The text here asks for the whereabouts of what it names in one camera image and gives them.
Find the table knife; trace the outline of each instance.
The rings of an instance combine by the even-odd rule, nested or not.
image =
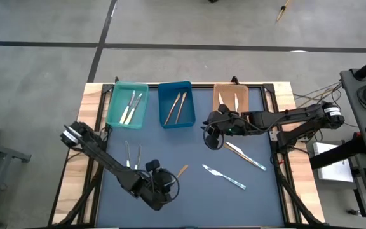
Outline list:
[[[175,109],[176,103],[177,103],[177,101],[179,101],[179,99],[180,99],[180,92],[177,94],[177,97],[176,97],[176,99],[175,99],[175,102],[173,103],[172,108],[170,108],[170,111],[169,111],[168,117],[166,118],[165,124],[163,124],[163,125],[166,125],[166,124],[168,123],[169,118],[170,118],[170,115],[172,115],[172,112],[173,112],[173,110]]]
[[[177,124],[177,122],[179,121],[179,118],[180,118],[180,112],[182,111],[182,106],[183,106],[183,103],[184,103],[184,99],[186,98],[186,94],[187,94],[187,92],[184,92],[184,93],[183,93],[183,96],[182,96],[182,102],[180,103],[180,108],[179,108],[179,112],[177,113],[177,117],[176,117],[176,122],[175,122],[175,124]]]
[[[126,114],[128,114],[128,110],[129,110],[130,106],[132,105],[133,98],[135,98],[135,90],[132,92],[132,96],[131,96],[130,102],[128,103],[128,105],[126,105],[126,108],[124,110],[124,113],[121,116],[121,120],[119,121],[120,124],[124,124],[124,121],[125,121],[125,118],[126,118]]]
[[[219,92],[219,102],[220,104],[224,104],[224,101],[222,100],[221,93]]]
[[[133,116],[133,113],[135,112],[135,109],[137,108],[138,106],[138,103],[139,103],[139,100],[140,98],[142,97],[142,93],[138,95],[138,98],[137,100],[135,101],[135,103],[133,104],[133,107],[131,109],[131,112],[130,114],[128,115],[128,118],[126,119],[125,123],[124,124],[129,124],[131,122],[131,119],[132,119],[132,116]]]
[[[249,156],[246,156],[244,154],[244,152],[242,152],[242,150],[240,148],[238,148],[237,146],[235,146],[234,144],[231,144],[229,142],[225,142],[224,146],[231,150],[232,152],[236,153],[238,156],[242,157],[244,160],[246,160],[247,162],[251,163],[252,165],[262,169],[263,171],[266,171],[266,167],[261,165],[260,163],[256,162],[254,159],[250,158]]]
[[[218,172],[218,171],[216,171],[216,170],[214,170],[214,169],[210,168],[210,167],[209,167],[209,166],[207,166],[207,165],[204,165],[204,164],[203,164],[203,167],[204,167],[207,171],[211,172],[211,174],[213,174],[213,175],[215,175],[215,176],[222,176],[222,177],[226,178],[227,180],[229,180],[230,182],[232,182],[233,184],[235,184],[236,186],[238,186],[238,187],[242,188],[243,190],[245,190],[245,188],[247,188],[245,185],[243,185],[243,184],[241,184],[241,183],[239,183],[239,182],[235,181],[234,179],[231,179],[231,178],[227,177],[226,175],[223,175],[222,173],[220,173],[220,172]]]
[[[236,96],[236,93],[235,93],[235,111],[238,112],[238,97]]]

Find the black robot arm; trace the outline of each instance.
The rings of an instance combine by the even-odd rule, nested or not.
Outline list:
[[[272,127],[289,123],[305,122],[289,132],[279,132],[276,135],[276,151],[284,153],[294,146],[302,137],[310,138],[321,128],[337,129],[344,123],[344,117],[340,109],[331,102],[313,104],[306,108],[285,110],[278,113],[269,111],[230,111],[226,105],[221,104],[218,111],[213,111],[203,122],[202,127],[208,136],[205,137],[205,144],[210,149],[219,149],[218,138],[224,135],[254,135],[263,134]]]
[[[135,198],[142,198],[152,209],[160,210],[163,205],[171,202],[179,193],[179,182],[166,169],[160,169],[159,161],[153,160],[146,164],[146,171],[133,170],[117,162],[111,155],[102,150],[106,142],[94,134],[87,124],[74,122],[60,135],[62,142],[69,148],[81,146],[81,151],[96,160],[101,166],[117,177],[121,187]],[[178,192],[171,198],[169,191],[176,180]]]

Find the floor stripe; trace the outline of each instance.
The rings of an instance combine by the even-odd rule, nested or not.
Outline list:
[[[98,43],[0,41],[0,46],[95,48]]]
[[[95,74],[97,73],[98,63],[101,59],[102,49],[104,47],[105,40],[107,39],[107,34],[109,26],[111,24],[112,16],[114,14],[115,6],[117,0],[111,0],[109,9],[107,12],[107,17],[105,18],[104,27],[102,28],[100,43],[98,44],[97,50],[95,51],[93,63],[91,64],[90,72],[88,73],[87,83],[93,83],[95,79]]]
[[[107,43],[104,45],[104,48],[139,49],[139,50],[227,50],[227,51],[264,51],[264,52],[366,53],[366,48],[245,46],[245,45],[173,45],[173,44]]]

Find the blue plastic bin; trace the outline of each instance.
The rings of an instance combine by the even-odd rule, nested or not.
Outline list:
[[[180,92],[180,99],[177,101],[175,109],[170,115],[168,123],[165,121],[169,115],[170,109],[176,100],[177,94]],[[183,93],[187,92],[184,100],[182,111],[180,112],[179,122],[176,124],[177,113],[182,103]],[[196,122],[194,113],[193,94],[191,91],[191,83],[189,81],[175,83],[161,83],[158,86],[159,95],[159,120],[163,128],[181,128],[191,127]]]
[[[135,97],[132,105],[135,104],[139,94],[142,93],[142,97],[139,100],[138,106],[135,108],[131,122],[128,125],[121,124],[122,114],[126,106],[128,105],[132,92],[135,91]],[[109,110],[107,114],[106,122],[112,127],[124,127],[132,129],[142,128],[144,123],[144,116],[146,111],[147,98],[149,96],[149,87],[144,83],[129,83],[129,82],[117,82],[112,92],[111,102],[109,104]]]

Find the teal plastic bin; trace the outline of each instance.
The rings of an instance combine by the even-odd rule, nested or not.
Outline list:
[[[122,124],[120,123],[121,117],[129,101],[131,100],[133,91],[135,91],[135,97],[133,98],[132,105],[129,107],[125,119],[127,119],[128,115],[130,114],[132,107],[135,104],[135,101],[138,99],[139,94],[142,93],[142,97],[140,98],[139,103],[135,108],[130,123]],[[107,124],[112,127],[124,127],[132,129],[142,128],[148,96],[149,87],[144,83],[117,82],[114,86],[111,102],[109,104],[109,110],[106,119]]]

